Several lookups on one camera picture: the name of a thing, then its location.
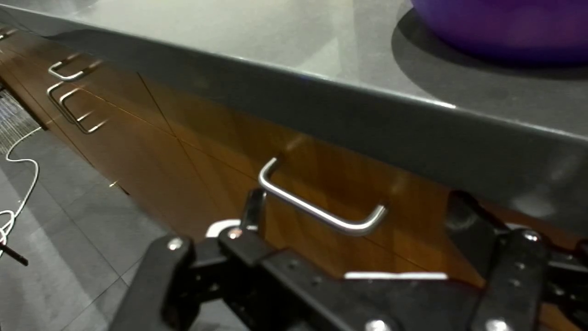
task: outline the floor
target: floor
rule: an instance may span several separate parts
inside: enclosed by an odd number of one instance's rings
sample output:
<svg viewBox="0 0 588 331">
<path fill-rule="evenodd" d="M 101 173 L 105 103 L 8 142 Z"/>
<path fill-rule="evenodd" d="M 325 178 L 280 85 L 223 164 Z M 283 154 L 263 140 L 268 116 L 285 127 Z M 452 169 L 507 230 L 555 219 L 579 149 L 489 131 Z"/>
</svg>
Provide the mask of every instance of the floor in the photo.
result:
<svg viewBox="0 0 588 331">
<path fill-rule="evenodd" d="M 44 131 L 13 156 L 37 158 L 41 178 L 9 237 L 30 267 L 0 257 L 0 329 L 109 329 L 144 250 L 167 230 Z M 31 166 L 0 160 L 0 210 L 17 208 L 31 177 Z M 193 329 L 245 327 L 215 302 Z"/>
</svg>

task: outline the gray countertop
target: gray countertop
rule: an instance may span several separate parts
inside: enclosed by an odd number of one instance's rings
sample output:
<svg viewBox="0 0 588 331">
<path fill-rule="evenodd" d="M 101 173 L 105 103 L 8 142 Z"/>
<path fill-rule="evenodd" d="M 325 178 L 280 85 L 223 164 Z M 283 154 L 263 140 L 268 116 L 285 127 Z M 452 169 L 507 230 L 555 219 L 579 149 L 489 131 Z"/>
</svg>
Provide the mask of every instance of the gray countertop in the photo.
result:
<svg viewBox="0 0 588 331">
<path fill-rule="evenodd" d="M 588 234 L 586 68 L 471 59 L 436 40 L 406 0 L 0 0 L 0 9 L 50 39 L 109 31 L 230 63 L 193 74 L 217 79 L 217 90 L 243 68 L 252 85 L 285 79 L 272 96 L 217 97 Z M 268 105 L 276 110 L 254 110 Z"/>
</svg>

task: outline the purple bowl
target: purple bowl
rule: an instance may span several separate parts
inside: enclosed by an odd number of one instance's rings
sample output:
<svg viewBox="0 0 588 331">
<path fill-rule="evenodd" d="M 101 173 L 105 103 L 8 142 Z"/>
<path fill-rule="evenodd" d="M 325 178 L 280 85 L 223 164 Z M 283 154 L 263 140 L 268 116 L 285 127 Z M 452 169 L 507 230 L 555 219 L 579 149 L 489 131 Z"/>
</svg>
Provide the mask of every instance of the purple bowl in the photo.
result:
<svg viewBox="0 0 588 331">
<path fill-rule="evenodd" d="M 588 0 L 412 0 L 449 44 L 524 64 L 588 63 Z"/>
</svg>

